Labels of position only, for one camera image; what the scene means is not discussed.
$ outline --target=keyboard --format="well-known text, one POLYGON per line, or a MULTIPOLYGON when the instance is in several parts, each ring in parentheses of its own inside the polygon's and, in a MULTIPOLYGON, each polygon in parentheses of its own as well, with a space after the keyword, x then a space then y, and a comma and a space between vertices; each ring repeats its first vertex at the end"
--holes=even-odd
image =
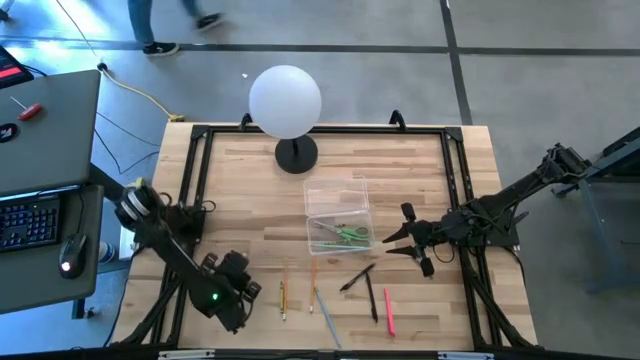
POLYGON ((0 253, 58 242, 57 194, 0 202, 0 253))

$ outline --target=gray floor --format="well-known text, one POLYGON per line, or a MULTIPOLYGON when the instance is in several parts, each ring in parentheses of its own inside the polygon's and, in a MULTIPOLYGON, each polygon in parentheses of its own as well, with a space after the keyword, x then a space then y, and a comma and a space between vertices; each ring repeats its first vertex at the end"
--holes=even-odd
MULTIPOLYGON (((239 121, 247 111, 253 79, 270 66, 292 64, 318 82, 323 121, 384 123, 397 108, 412 124, 461 123, 447 54, 187 51, 149 60, 138 51, 117 50, 130 46, 133 39, 125 0, 61 2, 90 39, 109 41, 104 44, 113 50, 99 50, 98 55, 119 79, 149 91, 192 121, 239 121)), ((178 1, 156 1, 157 38, 196 44, 447 45, 437 0, 202 3, 207 10, 224 11, 227 23, 197 34, 178 1)), ((449 4, 460 46, 640 47, 640 6, 634 0, 450 0, 449 4)), ((21 61, 50 73, 95 66, 90 51, 67 48, 70 43, 65 39, 80 37, 55 1, 17 0, 10 15, 12 23, 0 23, 0 40, 21 61)), ((556 142, 591 155, 635 128, 640 110, 638 60, 461 56, 473 123, 490 127, 503 184, 529 172, 556 142)), ((150 142, 162 139, 166 116, 106 80, 99 109, 150 142)), ((97 129, 122 167, 155 150, 100 118, 97 129)), ((156 160, 119 175, 96 143, 93 161, 126 184, 138 176, 151 176, 156 160)), ((640 291, 584 292, 584 283, 601 274, 601 259, 577 195, 556 200, 541 192, 521 207, 531 211, 519 233, 538 339, 554 350, 638 357, 640 291)), ((90 299, 103 309, 95 320, 67 320, 69 303, 0 316, 0 353, 102 346, 116 316, 125 273, 100 275, 90 299), (36 320, 31 336, 19 335, 36 320)))

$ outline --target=desk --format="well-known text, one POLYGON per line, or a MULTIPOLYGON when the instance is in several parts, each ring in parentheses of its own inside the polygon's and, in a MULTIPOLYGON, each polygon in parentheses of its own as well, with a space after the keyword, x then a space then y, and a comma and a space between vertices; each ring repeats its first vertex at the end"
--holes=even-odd
MULTIPOLYGON (((168 124, 160 150, 153 186, 174 199, 178 198, 192 126, 168 124)), ((462 133, 475 195, 499 191, 488 129, 463 127, 462 133)), ((291 175, 280 170, 275 162, 276 139, 264 134, 215 134, 204 199, 215 201, 218 207, 207 217, 194 258, 200 263, 212 251, 220 256, 232 249, 246 253, 250 259, 249 273, 263 290, 247 326, 237 335, 227 333, 217 319, 207 319, 187 302, 179 347, 335 349, 317 303, 313 314, 308 310, 311 256, 307 247, 303 182, 310 177, 363 175, 367 178, 378 243, 368 253, 318 257, 317 285, 343 348, 472 349, 459 262, 441 263, 429 254, 436 273, 432 279, 425 279, 410 258, 385 254, 386 250, 405 246, 411 240, 380 242, 403 222, 402 202, 412 202, 418 217, 425 220, 439 220, 450 206, 440 140, 433 135, 403 134, 312 137, 319 149, 316 167, 306 174, 291 175), (380 314, 377 325, 371 319, 364 281, 346 293, 338 292, 342 284, 371 262, 377 264, 371 273, 380 314), (285 264, 289 268, 289 303, 287 320, 283 322, 278 294, 285 264), (395 338, 387 335, 384 288, 391 292, 395 338)), ((196 164, 202 152, 201 144, 196 164)), ((198 167, 194 172, 191 194, 198 167)), ((445 260, 451 256, 448 245, 439 246, 437 252, 445 260)), ((523 336, 535 343, 518 264, 502 249, 488 249, 487 260, 497 303, 523 336)), ((133 260, 114 341, 129 335, 150 309, 160 289, 163 269, 164 263, 152 251, 144 251, 133 260)), ((478 308, 481 320, 486 322, 480 301, 478 308)), ((165 324, 171 321, 171 311, 167 314, 165 324)), ((483 327, 488 338, 486 324, 483 327)))
MULTIPOLYGON (((0 144, 0 154, 11 154, 3 159, 0 196, 68 185, 99 185, 82 190, 84 210, 76 191, 61 198, 61 242, 76 232, 82 215, 82 230, 88 238, 84 273, 74 280, 59 275, 61 244, 3 253, 0 273, 12 276, 0 278, 0 289, 10 294, 0 299, 0 313, 84 298, 95 290, 102 198, 104 195, 113 201, 123 190, 90 163, 99 86, 100 73, 89 70, 38 77, 0 90, 0 124, 15 123, 21 111, 10 96, 26 104, 40 103, 44 108, 31 121, 18 122, 18 137, 0 144)), ((76 305, 84 307, 82 301, 74 303, 74 317, 80 312, 76 305)))

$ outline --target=clear plastic box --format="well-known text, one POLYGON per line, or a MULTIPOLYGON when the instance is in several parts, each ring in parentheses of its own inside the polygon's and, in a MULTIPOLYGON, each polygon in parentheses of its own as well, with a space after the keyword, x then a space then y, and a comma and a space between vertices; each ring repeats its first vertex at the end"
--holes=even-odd
POLYGON ((366 251, 374 246, 376 238, 363 176, 309 179, 304 183, 304 196, 311 255, 366 251), (347 240, 334 230, 352 236, 347 240))

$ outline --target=gray desk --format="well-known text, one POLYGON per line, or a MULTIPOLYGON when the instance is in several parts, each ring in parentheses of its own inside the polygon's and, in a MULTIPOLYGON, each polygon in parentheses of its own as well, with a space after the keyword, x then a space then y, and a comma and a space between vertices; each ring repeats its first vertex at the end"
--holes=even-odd
POLYGON ((0 196, 56 189, 89 180, 100 73, 96 70, 38 77, 0 90, 0 124, 14 123, 18 136, 0 144, 0 196), (31 120, 22 108, 39 103, 31 120))
POLYGON ((61 244, 0 254, 0 314, 63 301, 85 298, 96 287, 98 244, 102 222, 103 188, 82 188, 84 211, 78 190, 60 197, 61 239, 73 234, 81 221, 80 231, 87 235, 86 267, 82 275, 67 280, 58 271, 61 244))
MULTIPOLYGON (((90 70, 0 90, 0 124, 20 128, 17 138, 0 144, 0 154, 11 154, 3 156, 0 196, 88 185, 82 190, 82 232, 89 241, 85 270, 73 280, 57 269, 60 244, 0 254, 0 314, 79 300, 72 316, 82 317, 83 300, 95 291, 103 196, 114 201, 122 195, 122 186, 90 162, 99 86, 100 73, 90 70), (9 96, 26 106, 40 103, 44 110, 20 122, 22 109, 9 96)), ((80 208, 77 191, 61 198, 60 240, 76 232, 80 208)))

